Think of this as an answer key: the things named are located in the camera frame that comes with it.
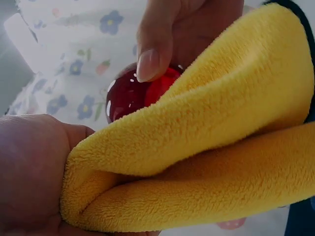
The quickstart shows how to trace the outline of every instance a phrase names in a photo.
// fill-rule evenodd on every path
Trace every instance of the skin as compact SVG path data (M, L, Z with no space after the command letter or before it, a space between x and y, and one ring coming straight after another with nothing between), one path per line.
M156 79L171 61L190 65L241 16L242 8L243 0L148 0L138 32L138 54L154 49L158 63L155 75L143 80ZM48 115L0 118L0 235L104 235L74 228L59 214L67 156L92 133L85 126L65 124Z
M148 0L138 31L138 80L161 76L170 62L188 67L242 16L244 0ZM154 50L158 59L140 60Z
M0 235L104 235L72 227L59 214L67 156L93 133L88 127L65 124L49 115L0 118Z

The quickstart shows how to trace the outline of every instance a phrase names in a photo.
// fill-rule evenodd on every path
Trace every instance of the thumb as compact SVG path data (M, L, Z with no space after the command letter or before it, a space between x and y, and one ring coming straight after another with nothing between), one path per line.
M168 68L173 52L172 25L179 9L179 0L148 1L137 34L139 82L154 80Z

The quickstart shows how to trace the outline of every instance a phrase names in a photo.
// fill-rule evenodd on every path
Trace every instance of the floral fabric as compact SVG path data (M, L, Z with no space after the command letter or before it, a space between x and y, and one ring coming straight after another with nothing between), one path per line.
M94 130L107 125L105 99L115 76L136 60L144 0L18 0L26 23L50 56L8 114L50 114ZM283 236L288 207L162 236Z

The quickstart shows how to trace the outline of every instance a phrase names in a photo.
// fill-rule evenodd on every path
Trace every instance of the red ball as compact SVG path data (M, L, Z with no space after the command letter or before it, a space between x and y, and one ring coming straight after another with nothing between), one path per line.
M131 64L110 84L106 98L108 123L156 103L183 73L181 67L170 66L157 80L140 83L136 69L137 64Z

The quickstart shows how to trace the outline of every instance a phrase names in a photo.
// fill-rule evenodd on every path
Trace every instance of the microfiber cloth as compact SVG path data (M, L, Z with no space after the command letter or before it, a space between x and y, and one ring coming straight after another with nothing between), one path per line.
M65 168L63 219L91 231L155 231L313 196L315 123L304 124L313 35L284 2L237 20L156 104L79 143Z

